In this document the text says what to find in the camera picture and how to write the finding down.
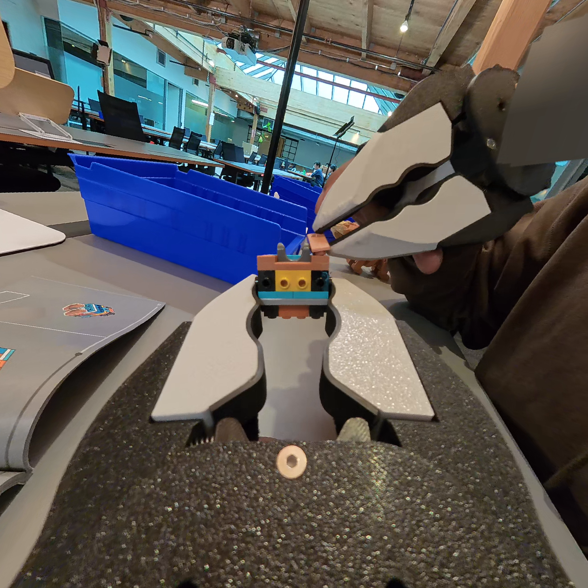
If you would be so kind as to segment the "rounded plywood panel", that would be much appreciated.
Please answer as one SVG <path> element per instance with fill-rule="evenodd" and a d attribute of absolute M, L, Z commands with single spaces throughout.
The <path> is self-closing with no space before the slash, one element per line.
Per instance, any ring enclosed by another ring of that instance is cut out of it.
<path fill-rule="evenodd" d="M 0 66 L 1 66 L 1 80 L 0 80 L 0 88 L 3 89 L 7 87 L 15 74 L 15 63 L 13 59 L 12 48 L 9 40 L 9 36 L 6 33 L 6 28 L 4 26 L 3 21 L 1 21 L 1 30 L 0 30 L 1 38 L 1 55 L 0 55 Z"/>

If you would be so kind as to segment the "person's brown jacket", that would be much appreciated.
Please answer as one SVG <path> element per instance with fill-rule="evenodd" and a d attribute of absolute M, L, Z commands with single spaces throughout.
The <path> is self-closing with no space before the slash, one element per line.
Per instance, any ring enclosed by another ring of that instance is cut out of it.
<path fill-rule="evenodd" d="M 477 375 L 587 553 L 587 219 L 522 234 Z"/>

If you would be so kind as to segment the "wood-edged long desk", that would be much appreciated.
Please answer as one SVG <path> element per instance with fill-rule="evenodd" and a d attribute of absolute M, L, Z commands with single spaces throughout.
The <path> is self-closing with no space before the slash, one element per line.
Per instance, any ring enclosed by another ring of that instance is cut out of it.
<path fill-rule="evenodd" d="M 71 128 L 72 139 L 50 138 L 49 136 L 34 136 L 21 128 L 1 127 L 1 141 L 4 143 L 18 143 L 26 146 L 42 146 L 44 148 L 61 148 L 74 152 L 97 153 L 104 156 L 121 156 L 140 160 L 151 160 L 174 164 L 191 164 L 196 166 L 210 166 L 222 168 L 224 161 L 217 162 L 202 158 L 179 149 L 167 146 L 143 143 L 110 135 L 98 134 L 88 130 Z"/>

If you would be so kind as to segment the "black high-back chair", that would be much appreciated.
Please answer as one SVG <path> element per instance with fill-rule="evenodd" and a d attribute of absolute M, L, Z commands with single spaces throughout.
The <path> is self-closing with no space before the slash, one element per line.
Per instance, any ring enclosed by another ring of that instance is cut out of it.
<path fill-rule="evenodd" d="M 135 102 L 129 102 L 100 91 L 98 98 L 108 135 L 147 142 Z"/>

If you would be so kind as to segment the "blue plastic bin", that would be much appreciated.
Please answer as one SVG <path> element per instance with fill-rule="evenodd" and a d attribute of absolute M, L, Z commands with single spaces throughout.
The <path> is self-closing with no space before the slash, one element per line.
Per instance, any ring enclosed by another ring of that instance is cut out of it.
<path fill-rule="evenodd" d="M 284 176 L 274 176 L 270 194 L 278 194 L 280 200 L 304 207 L 307 210 L 307 232 L 313 233 L 315 221 L 315 206 L 320 193 L 312 187 L 306 187 L 302 181 L 293 180 Z"/>
<path fill-rule="evenodd" d="M 71 154 L 91 231 L 235 284 L 304 239 L 306 208 L 176 165 Z"/>

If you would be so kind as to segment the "brown brick figure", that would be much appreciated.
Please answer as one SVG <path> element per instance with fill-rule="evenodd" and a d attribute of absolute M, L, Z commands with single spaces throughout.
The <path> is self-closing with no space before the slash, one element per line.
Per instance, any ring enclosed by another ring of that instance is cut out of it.
<path fill-rule="evenodd" d="M 381 282 L 389 283 L 390 281 L 389 267 L 386 259 L 377 261 L 348 259 L 347 262 L 352 272 L 357 275 L 362 275 L 364 269 L 367 269 L 373 277 L 376 277 Z"/>

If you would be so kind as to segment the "black light stand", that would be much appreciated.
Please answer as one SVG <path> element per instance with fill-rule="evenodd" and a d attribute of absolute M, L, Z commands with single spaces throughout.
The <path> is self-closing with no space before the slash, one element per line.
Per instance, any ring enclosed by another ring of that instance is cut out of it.
<path fill-rule="evenodd" d="M 332 155 L 331 155 L 330 160 L 329 160 L 329 166 L 331 165 L 331 163 L 333 161 L 334 151 L 336 149 L 337 143 L 339 142 L 340 138 L 342 136 L 344 136 L 344 134 L 347 133 L 347 131 L 353 126 L 354 122 L 355 122 L 355 117 L 354 116 L 351 116 L 351 118 L 349 119 L 349 121 L 346 122 L 345 124 L 343 124 L 334 133 L 334 147 L 333 147 Z"/>

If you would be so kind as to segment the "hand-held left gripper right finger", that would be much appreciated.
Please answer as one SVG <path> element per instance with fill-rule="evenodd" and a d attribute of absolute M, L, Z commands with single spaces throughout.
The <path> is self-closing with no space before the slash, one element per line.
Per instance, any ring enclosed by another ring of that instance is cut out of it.
<path fill-rule="evenodd" d="M 393 315 L 345 279 L 334 277 L 332 286 L 328 381 L 375 416 L 431 421 L 435 411 Z"/>

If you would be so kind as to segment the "person's right forearm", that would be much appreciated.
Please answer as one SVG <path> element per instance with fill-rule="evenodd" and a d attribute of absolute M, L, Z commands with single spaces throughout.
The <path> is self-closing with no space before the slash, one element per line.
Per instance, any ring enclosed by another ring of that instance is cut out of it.
<path fill-rule="evenodd" d="M 435 325 L 486 347 L 503 324 L 587 313 L 587 178 L 502 236 L 387 261 L 392 289 Z"/>

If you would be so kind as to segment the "plywood chair back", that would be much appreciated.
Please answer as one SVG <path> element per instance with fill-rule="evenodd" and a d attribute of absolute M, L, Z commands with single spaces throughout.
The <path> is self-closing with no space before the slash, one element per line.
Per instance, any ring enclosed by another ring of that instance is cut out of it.
<path fill-rule="evenodd" d="M 64 125 L 74 96 L 67 84 L 16 68 L 11 83 L 1 89 L 1 112 L 35 115 Z"/>

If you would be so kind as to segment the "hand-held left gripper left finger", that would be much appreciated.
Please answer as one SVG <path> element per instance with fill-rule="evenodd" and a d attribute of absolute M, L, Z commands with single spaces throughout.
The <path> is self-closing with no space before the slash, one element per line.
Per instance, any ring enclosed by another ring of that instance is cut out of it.
<path fill-rule="evenodd" d="M 195 316 L 151 412 L 155 422 L 213 422 L 214 412 L 261 384 L 265 365 L 254 334 L 256 276 L 249 275 Z"/>

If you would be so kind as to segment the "multicoloured toy brick model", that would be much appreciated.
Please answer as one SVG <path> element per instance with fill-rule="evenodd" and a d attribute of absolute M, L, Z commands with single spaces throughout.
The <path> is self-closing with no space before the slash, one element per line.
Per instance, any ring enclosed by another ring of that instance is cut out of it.
<path fill-rule="evenodd" d="M 311 253 L 305 239 L 299 254 L 282 243 L 275 254 L 257 257 L 256 296 L 268 319 L 320 319 L 330 298 L 329 257 Z"/>

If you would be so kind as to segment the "person's right hand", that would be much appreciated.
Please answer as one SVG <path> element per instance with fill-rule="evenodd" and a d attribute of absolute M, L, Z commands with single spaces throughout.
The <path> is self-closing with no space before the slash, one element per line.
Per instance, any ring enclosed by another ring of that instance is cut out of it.
<path fill-rule="evenodd" d="M 334 182 L 342 175 L 342 172 L 349 166 L 351 161 L 343 164 L 325 180 L 323 190 L 320 194 L 318 201 L 315 206 L 315 214 L 318 214 L 324 199 L 327 196 L 328 191 L 332 188 Z M 378 202 L 372 201 L 356 212 L 353 216 L 354 221 L 348 223 L 347 221 L 338 223 L 330 229 L 335 239 L 341 239 L 351 231 L 365 225 L 372 221 L 377 221 L 381 217 L 385 217 L 388 214 L 388 209 L 385 206 L 380 205 Z M 436 249 L 435 251 L 421 252 L 413 255 L 413 260 L 416 267 L 425 275 L 431 275 L 439 270 L 443 261 L 443 251 Z"/>

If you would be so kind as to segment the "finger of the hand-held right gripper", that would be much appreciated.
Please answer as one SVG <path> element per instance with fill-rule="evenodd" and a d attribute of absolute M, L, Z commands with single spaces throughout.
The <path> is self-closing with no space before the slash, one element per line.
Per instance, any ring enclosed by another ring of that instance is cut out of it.
<path fill-rule="evenodd" d="M 408 205 L 395 217 L 355 229 L 330 246 L 346 259 L 387 259 L 433 251 L 438 244 L 488 216 L 484 193 L 456 175 L 444 181 L 428 202 Z"/>
<path fill-rule="evenodd" d="M 375 193 L 398 185 L 412 169 L 447 161 L 451 150 L 452 122 L 440 102 L 374 134 L 328 188 L 313 230 L 323 232 L 351 217 Z"/>

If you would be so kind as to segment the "wooden post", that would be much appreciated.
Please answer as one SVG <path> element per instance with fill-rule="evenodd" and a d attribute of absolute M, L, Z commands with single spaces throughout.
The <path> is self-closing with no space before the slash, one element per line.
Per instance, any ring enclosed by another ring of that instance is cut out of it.
<path fill-rule="evenodd" d="M 550 4 L 551 1 L 502 1 L 472 65 L 474 73 L 495 65 L 516 70 Z"/>

